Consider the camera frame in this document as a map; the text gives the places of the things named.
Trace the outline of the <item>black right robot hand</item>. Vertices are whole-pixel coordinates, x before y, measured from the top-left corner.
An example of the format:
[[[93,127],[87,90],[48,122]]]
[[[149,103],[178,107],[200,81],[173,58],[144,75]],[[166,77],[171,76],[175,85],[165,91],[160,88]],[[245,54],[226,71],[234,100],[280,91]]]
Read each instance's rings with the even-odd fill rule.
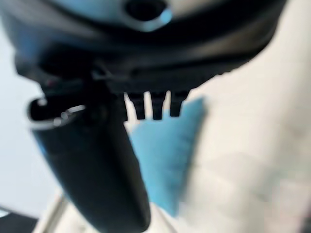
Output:
[[[141,233],[151,221],[124,127],[125,96],[145,118],[181,114],[189,92],[258,55],[284,0],[3,0],[17,73],[38,83],[31,131],[65,193],[102,233]]]

